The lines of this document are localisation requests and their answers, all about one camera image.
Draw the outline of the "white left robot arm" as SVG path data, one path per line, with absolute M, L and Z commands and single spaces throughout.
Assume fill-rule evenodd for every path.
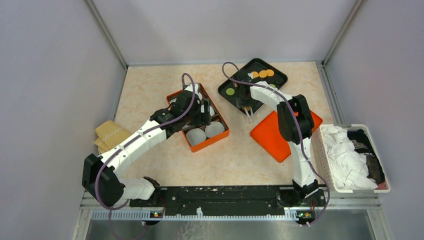
M 199 127 L 210 121 L 210 113 L 202 104 L 199 84 L 185 87 L 170 103 L 153 113 L 136 132 L 111 150 L 90 154 L 83 162 L 82 186 L 102 207 L 116 210 L 121 200 L 141 199 L 147 206 L 160 202 L 153 180 L 120 180 L 119 177 L 153 146 L 180 132 L 184 126 Z

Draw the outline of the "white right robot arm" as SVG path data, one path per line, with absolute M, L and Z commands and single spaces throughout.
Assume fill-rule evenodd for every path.
M 279 134 L 288 142 L 293 159 L 293 200 L 299 206 L 307 206 L 319 185 L 310 150 L 315 125 L 305 96 L 285 94 L 266 81 L 254 80 L 245 70 L 229 79 L 236 84 L 236 96 L 243 104 L 259 101 L 277 113 Z

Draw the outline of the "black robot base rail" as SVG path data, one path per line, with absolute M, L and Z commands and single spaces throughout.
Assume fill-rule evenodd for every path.
M 132 199 L 132 208 L 159 208 L 165 216 L 192 216 L 201 209 L 211 217 L 282 216 L 289 207 L 316 210 L 326 203 L 319 189 L 302 198 L 291 185 L 162 186 L 148 200 Z

